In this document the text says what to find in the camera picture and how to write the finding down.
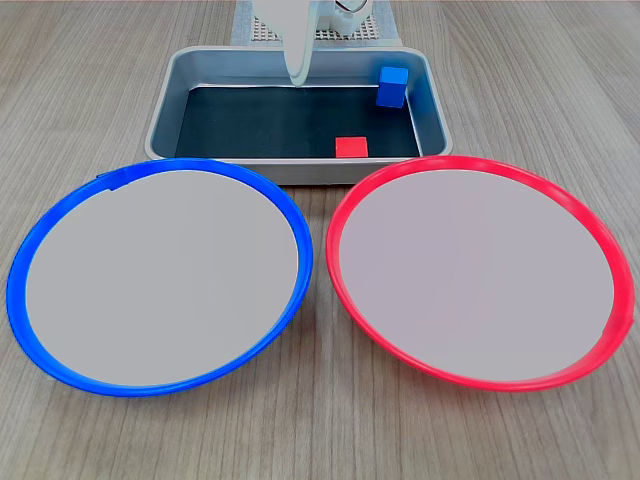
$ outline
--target wood grain surface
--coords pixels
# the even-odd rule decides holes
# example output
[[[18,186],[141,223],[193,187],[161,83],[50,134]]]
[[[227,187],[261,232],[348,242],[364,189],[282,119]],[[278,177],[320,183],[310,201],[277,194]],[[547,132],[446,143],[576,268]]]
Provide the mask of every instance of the wood grain surface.
[[[393,2],[432,63],[454,153],[567,188],[640,278],[640,4]],[[145,160],[168,57],[225,45],[233,2],[0,3],[0,277],[55,202]],[[262,355],[177,395],[58,383],[14,340],[2,295],[0,479],[640,478],[640,334],[564,388],[459,388],[399,363],[340,305],[324,262],[344,189],[289,189],[316,270]]]

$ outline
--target red plate rim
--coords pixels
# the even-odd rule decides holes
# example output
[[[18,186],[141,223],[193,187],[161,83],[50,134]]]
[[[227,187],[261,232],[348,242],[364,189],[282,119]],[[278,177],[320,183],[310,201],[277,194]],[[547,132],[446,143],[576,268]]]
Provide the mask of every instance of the red plate rim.
[[[611,315],[598,343],[573,365],[548,376],[517,382],[495,382],[468,378],[439,370],[400,350],[380,335],[358,311],[340,269],[340,239],[351,212],[378,187],[397,178],[434,170],[472,170],[499,175],[527,185],[554,200],[571,213],[593,235],[602,249],[613,276]],[[341,302],[356,323],[382,348],[405,363],[437,378],[459,385],[501,392],[528,392],[574,382],[602,366],[622,345],[634,320],[635,291],[629,263],[607,226],[567,191],[531,172],[486,158],[468,156],[421,157],[384,167],[355,185],[336,209],[327,233],[326,259],[329,276]]]

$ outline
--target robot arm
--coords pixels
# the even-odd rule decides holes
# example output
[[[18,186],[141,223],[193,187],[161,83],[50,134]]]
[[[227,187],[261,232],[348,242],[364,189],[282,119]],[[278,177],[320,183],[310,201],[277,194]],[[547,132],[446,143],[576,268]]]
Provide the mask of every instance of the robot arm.
[[[352,35],[371,14],[373,0],[253,0],[254,15],[282,41],[291,83],[307,80],[316,30]]]

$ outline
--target red plate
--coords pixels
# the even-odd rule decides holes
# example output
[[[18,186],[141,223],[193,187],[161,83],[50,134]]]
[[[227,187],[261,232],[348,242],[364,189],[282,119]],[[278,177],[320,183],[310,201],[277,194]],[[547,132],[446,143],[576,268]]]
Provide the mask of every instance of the red plate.
[[[560,187],[492,160],[426,157],[367,177],[331,221],[327,262],[377,343],[469,387],[575,381],[633,324],[631,271],[607,227]]]

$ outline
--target metal tray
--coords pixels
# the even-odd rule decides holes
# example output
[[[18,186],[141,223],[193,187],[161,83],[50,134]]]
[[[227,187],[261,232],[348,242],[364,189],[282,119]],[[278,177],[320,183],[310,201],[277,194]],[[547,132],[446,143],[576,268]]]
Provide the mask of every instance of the metal tray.
[[[302,88],[375,87],[383,66],[409,69],[407,106],[418,153],[451,150],[426,57],[404,47],[319,48]],[[203,87],[291,87],[284,54],[277,47],[189,47],[169,61],[153,113],[145,152],[151,159],[176,156],[189,93]],[[352,185],[375,170],[410,157],[218,158],[249,168],[279,185]]]

